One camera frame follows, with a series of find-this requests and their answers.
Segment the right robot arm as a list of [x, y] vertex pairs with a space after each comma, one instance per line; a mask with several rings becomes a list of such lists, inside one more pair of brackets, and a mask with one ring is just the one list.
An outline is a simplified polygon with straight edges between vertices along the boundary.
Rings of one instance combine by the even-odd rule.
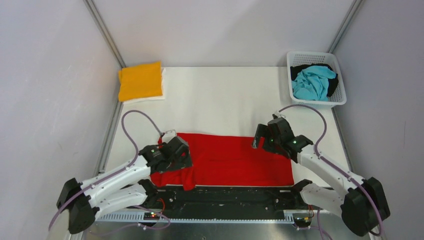
[[363, 237], [373, 233], [390, 215], [382, 183], [374, 177], [368, 179], [343, 169], [319, 150], [304, 135], [294, 135], [289, 122], [274, 117], [267, 124], [258, 124], [252, 147], [281, 155], [314, 172], [329, 188], [303, 179], [296, 183], [290, 195], [297, 209], [313, 205], [342, 219], [355, 235]]

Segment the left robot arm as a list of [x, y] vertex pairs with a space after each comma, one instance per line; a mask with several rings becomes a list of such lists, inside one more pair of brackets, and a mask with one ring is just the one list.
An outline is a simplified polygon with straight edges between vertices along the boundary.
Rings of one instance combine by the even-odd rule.
[[176, 135], [163, 143], [145, 146], [134, 159], [104, 174], [81, 182], [68, 180], [56, 206], [60, 213], [69, 214], [68, 232], [78, 234], [112, 212], [132, 206], [154, 207], [158, 191], [149, 177], [192, 165], [188, 142]]

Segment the red t-shirt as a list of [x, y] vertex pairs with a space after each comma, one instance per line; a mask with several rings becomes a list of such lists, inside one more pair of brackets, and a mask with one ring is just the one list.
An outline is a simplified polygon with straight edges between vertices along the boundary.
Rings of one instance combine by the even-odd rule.
[[179, 133], [188, 142], [192, 166], [150, 176], [157, 187], [285, 187], [294, 185], [292, 164], [284, 156], [252, 148], [253, 137]]

